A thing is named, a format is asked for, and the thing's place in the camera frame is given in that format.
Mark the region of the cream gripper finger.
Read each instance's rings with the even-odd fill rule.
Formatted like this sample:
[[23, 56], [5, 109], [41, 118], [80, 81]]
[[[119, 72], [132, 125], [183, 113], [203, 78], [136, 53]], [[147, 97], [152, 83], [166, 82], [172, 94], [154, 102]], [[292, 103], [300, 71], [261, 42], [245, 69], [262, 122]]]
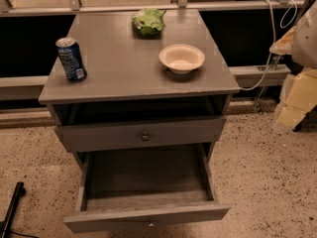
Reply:
[[274, 111], [275, 133], [293, 130], [317, 106], [317, 70], [305, 67], [297, 75], [289, 74], [282, 86]]
[[295, 27], [289, 29], [279, 40], [274, 42], [269, 51], [276, 55], [291, 55]]

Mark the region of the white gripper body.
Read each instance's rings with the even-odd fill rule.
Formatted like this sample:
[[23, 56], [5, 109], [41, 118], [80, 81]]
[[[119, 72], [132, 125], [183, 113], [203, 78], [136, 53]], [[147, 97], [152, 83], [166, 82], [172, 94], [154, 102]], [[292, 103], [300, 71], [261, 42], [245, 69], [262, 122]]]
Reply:
[[296, 24], [292, 59], [305, 67], [317, 68], [317, 1]]

